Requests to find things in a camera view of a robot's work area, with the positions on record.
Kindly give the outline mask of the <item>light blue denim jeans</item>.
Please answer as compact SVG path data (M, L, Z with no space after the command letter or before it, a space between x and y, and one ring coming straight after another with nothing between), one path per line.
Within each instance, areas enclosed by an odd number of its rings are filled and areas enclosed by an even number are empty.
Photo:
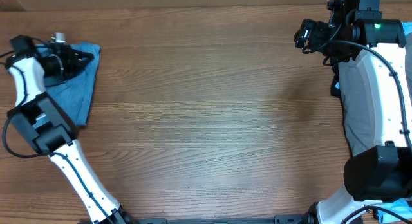
M75 50L92 53L94 59L72 79L45 77L44 83L49 95L72 119L76 126L85 126L88 121L95 79L100 61L100 46L90 42L71 44Z

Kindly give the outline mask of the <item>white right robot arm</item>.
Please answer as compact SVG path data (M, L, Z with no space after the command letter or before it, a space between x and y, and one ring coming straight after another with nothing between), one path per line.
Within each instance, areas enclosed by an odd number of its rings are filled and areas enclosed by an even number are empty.
M314 203L303 223L350 223L366 211L389 212L411 197L411 95L406 36L396 19L305 19L294 36L337 69L344 128L352 156L344 183Z

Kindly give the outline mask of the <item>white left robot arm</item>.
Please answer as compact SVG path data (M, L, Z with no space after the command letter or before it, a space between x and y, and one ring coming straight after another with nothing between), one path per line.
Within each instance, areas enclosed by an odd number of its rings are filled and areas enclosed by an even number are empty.
M39 42L28 36L12 41L4 66L13 76L17 98L7 112L12 124L35 151L65 175L85 205L92 223L135 223L106 190L88 163L77 125L86 123L100 47L82 42Z

